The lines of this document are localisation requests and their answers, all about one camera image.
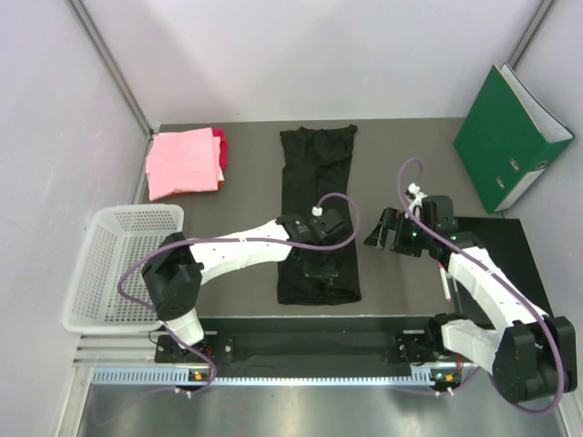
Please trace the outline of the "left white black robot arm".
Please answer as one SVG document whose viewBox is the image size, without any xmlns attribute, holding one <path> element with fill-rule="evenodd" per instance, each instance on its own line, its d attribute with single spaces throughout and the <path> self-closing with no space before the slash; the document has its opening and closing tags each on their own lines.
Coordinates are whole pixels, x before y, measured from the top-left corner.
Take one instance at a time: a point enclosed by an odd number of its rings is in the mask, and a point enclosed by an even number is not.
<svg viewBox="0 0 583 437">
<path fill-rule="evenodd" d="M 168 236 L 161 251 L 145 262 L 141 276 L 155 313 L 177 337 L 175 350 L 187 361 L 206 352 L 204 330 L 195 306 L 200 288 L 236 270 L 285 261 L 295 243 L 322 248 L 338 244 L 352 226 L 335 209 L 314 209 L 315 215 L 282 215 L 255 229 L 188 245 L 180 232 Z"/>
</svg>

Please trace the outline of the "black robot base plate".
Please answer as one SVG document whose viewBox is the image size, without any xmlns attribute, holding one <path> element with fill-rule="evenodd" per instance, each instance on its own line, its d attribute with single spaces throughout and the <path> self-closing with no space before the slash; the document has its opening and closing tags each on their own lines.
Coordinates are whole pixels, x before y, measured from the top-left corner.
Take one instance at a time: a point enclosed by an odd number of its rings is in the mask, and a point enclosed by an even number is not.
<svg viewBox="0 0 583 437">
<path fill-rule="evenodd" d="M 453 365 L 429 348 L 426 316 L 204 318 L 196 345 L 221 377 L 408 376 L 414 365 Z"/>
</svg>

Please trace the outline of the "black printed t shirt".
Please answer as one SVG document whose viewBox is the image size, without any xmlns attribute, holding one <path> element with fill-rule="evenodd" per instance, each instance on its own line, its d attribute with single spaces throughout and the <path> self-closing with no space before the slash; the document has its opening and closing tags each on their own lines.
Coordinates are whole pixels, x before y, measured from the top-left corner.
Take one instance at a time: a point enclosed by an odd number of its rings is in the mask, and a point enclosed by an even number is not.
<svg viewBox="0 0 583 437">
<path fill-rule="evenodd" d="M 329 193 L 345 194 L 353 159 L 355 125 L 333 129 L 284 130 L 280 133 L 285 164 L 282 169 L 281 213 L 312 214 L 317 201 Z M 307 252 L 293 249 L 278 266 L 277 297 L 283 305 L 342 305 L 362 298 L 356 245 L 331 251 L 338 277 L 306 278 L 302 271 Z"/>
</svg>

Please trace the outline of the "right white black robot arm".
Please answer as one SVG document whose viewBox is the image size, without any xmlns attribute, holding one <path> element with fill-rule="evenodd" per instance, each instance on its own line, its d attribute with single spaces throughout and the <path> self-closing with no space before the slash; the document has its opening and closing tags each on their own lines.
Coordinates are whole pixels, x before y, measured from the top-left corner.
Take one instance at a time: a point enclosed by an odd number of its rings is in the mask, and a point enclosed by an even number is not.
<svg viewBox="0 0 583 437">
<path fill-rule="evenodd" d="M 481 241 L 462 230 L 448 196 L 409 188 L 407 208 L 385 208 L 364 243 L 420 257 L 427 251 L 485 313 L 491 329 L 466 316 L 439 314 L 425 328 L 425 349 L 443 361 L 460 354 L 485 370 L 502 397 L 521 405 L 578 387 L 576 333 L 565 317 L 532 303 L 491 259 Z"/>
</svg>

